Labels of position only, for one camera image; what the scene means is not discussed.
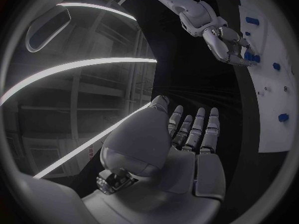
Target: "robotic arm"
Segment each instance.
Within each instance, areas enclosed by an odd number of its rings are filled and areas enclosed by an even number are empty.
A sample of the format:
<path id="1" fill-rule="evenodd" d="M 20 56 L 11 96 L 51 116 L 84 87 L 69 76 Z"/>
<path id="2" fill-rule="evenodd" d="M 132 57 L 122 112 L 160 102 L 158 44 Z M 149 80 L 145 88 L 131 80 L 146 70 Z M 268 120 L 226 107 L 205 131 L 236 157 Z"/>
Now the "robotic arm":
<path id="1" fill-rule="evenodd" d="M 237 66 L 256 66 L 254 60 L 245 60 L 239 54 L 238 46 L 247 48 L 248 54 L 255 55 L 249 43 L 241 38 L 237 32 L 227 27 L 227 22 L 216 16 L 213 8 L 204 1 L 194 0 L 159 0 L 166 7 L 179 15 L 182 27 L 194 37 L 203 37 L 209 49 L 217 60 Z M 233 44 L 233 51 L 229 51 L 221 40 Z"/>

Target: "led light strip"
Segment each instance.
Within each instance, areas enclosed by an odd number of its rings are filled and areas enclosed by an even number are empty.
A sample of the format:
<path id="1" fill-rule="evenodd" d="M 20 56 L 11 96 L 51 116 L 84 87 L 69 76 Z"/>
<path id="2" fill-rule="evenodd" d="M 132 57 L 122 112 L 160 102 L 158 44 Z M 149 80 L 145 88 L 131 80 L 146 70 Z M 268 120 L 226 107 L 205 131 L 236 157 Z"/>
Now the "led light strip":
<path id="1" fill-rule="evenodd" d="M 58 5 L 63 5 L 63 6 L 85 6 L 85 7 L 93 7 L 93 8 L 98 8 L 98 9 L 102 9 L 102 10 L 106 10 L 106 11 L 111 11 L 111 12 L 115 12 L 117 14 L 120 14 L 120 15 L 123 15 L 123 16 L 126 16 L 130 19 L 133 19 L 136 21 L 136 19 L 131 16 L 131 15 L 128 15 L 124 12 L 121 12 L 121 11 L 117 11 L 115 9 L 111 9 L 109 7 L 105 7 L 105 6 L 99 6 L 99 5 L 93 5 L 93 4 L 88 4 L 88 3 L 78 3 L 78 2 L 68 2 L 68 3 L 60 3 Z"/>
<path id="2" fill-rule="evenodd" d="M 47 70 L 38 72 L 25 80 L 22 80 L 15 86 L 13 86 L 10 90 L 8 90 L 1 98 L 0 98 L 0 106 L 4 104 L 13 94 L 28 86 L 29 84 L 33 83 L 34 81 L 40 80 L 44 77 L 49 75 L 53 75 L 55 73 L 70 70 L 73 68 L 83 67 L 83 66 L 90 66 L 90 65 L 98 65 L 98 64 L 105 64 L 105 63 L 117 63 L 117 62 L 157 62 L 154 59 L 144 59 L 144 58 L 100 58 L 100 59 L 91 59 L 91 60 L 83 60 L 83 61 L 75 61 L 71 63 L 66 63 L 63 65 L 55 66 L 49 68 Z"/>
<path id="3" fill-rule="evenodd" d="M 99 133 L 94 138 L 90 139 L 86 143 L 82 144 L 80 147 L 78 147 L 75 150 L 71 151 L 70 153 L 68 153 L 67 155 L 65 155 L 63 158 L 59 159 L 58 161 L 56 161 L 55 163 L 53 163 L 52 165 L 50 165 L 49 167 L 47 167 L 46 169 L 44 169 L 43 171 L 41 171 L 40 173 L 36 174 L 34 176 L 34 178 L 40 179 L 43 176 L 47 175 L 49 172 L 53 171 L 55 168 L 59 167 L 61 164 L 65 163 L 66 161 L 68 161 L 69 159 L 71 159 L 72 157 L 74 157 L 75 155 L 77 155 L 78 153 L 80 153 L 81 151 L 83 151 L 85 148 L 89 147 L 91 144 L 93 144 L 94 142 L 98 141 L 100 138 L 104 137 L 106 134 L 108 134 L 111 131 L 113 131 L 122 122 L 124 122 L 126 119 L 128 119 L 129 117 L 131 117 L 133 114 L 135 114 L 138 111 L 141 111 L 141 110 L 147 108 L 149 105 L 150 105 L 150 103 L 146 104 L 145 106 L 141 107 L 139 110 L 137 110 L 134 113 L 130 114 L 129 116 L 125 117 L 124 119 L 122 119 L 121 121 L 117 122 L 113 126 L 109 127 L 105 131 Z"/>

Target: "curved light strip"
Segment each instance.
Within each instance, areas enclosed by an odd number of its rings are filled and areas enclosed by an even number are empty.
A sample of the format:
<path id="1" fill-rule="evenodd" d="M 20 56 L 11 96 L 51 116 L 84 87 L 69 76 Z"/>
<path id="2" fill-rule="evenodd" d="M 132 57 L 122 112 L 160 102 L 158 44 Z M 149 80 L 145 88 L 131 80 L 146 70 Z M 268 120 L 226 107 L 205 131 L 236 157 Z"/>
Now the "curved light strip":
<path id="1" fill-rule="evenodd" d="M 100 59 L 91 59 L 91 60 L 83 60 L 83 61 L 75 61 L 71 63 L 66 63 L 63 65 L 55 66 L 52 68 L 49 68 L 47 70 L 38 72 L 25 80 L 22 80 L 21 82 L 17 83 L 14 87 L 12 87 L 10 90 L 8 90 L 0 99 L 0 106 L 4 104 L 5 101 L 7 101 L 13 94 L 24 88 L 25 86 L 28 86 L 29 84 L 33 83 L 34 81 L 40 80 L 44 77 L 47 77 L 49 75 L 53 75 L 55 73 L 66 71 L 73 68 L 78 68 L 82 66 L 90 66 L 90 65 L 98 65 L 98 64 L 104 64 L 104 63 L 116 63 L 116 62 L 157 62 L 157 60 L 154 59 L 144 59 L 144 58 L 100 58 Z"/>
<path id="2" fill-rule="evenodd" d="M 106 129 L 105 131 L 99 133 L 97 136 L 95 136 L 94 138 L 88 140 L 86 143 L 82 144 L 80 147 L 76 148 L 75 150 L 71 151 L 70 153 L 68 153 L 67 155 L 65 155 L 63 158 L 59 159 L 58 161 L 56 161 L 55 163 L 51 164 L 49 167 L 47 167 L 46 169 L 42 170 L 40 173 L 36 174 L 34 176 L 34 178 L 36 179 L 40 179 L 43 176 L 47 175 L 49 172 L 53 171 L 55 168 L 59 167 L 61 164 L 65 163 L 66 161 L 68 161 L 69 159 L 71 159 L 72 157 L 74 157 L 75 155 L 77 155 L 78 153 L 80 153 L 81 151 L 83 151 L 85 148 L 89 147 L 90 145 L 92 145 L 94 142 L 98 141 L 100 138 L 104 137 L 106 134 L 110 133 L 111 131 L 113 131 L 115 128 L 117 128 L 122 122 L 124 122 L 127 118 L 131 117 L 133 114 L 147 108 L 150 105 L 150 103 L 146 104 L 145 106 L 141 107 L 139 110 L 136 110 L 134 113 L 130 114 L 129 116 L 125 117 L 124 119 L 122 119 L 121 121 L 117 122 L 116 124 L 114 124 L 113 126 L 109 127 L 108 129 Z"/>
<path id="3" fill-rule="evenodd" d="M 117 14 L 120 14 L 120 15 L 123 15 L 123 16 L 126 16 L 130 19 L 133 19 L 136 21 L 136 19 L 131 16 L 131 15 L 128 15 L 124 12 L 121 12 L 121 11 L 117 11 L 115 9 L 112 9 L 112 8 L 109 8 L 109 7 L 105 7 L 105 6 L 99 6 L 99 5 L 94 5 L 94 4 L 88 4 L 88 3 L 79 3 L 79 2 L 68 2 L 68 3 L 60 3 L 58 5 L 63 5 L 63 6 L 85 6 L 85 7 L 93 7 L 93 8 L 98 8 L 98 9 L 102 9 L 102 10 L 106 10 L 106 11 L 111 11 L 111 12 L 115 12 Z"/>

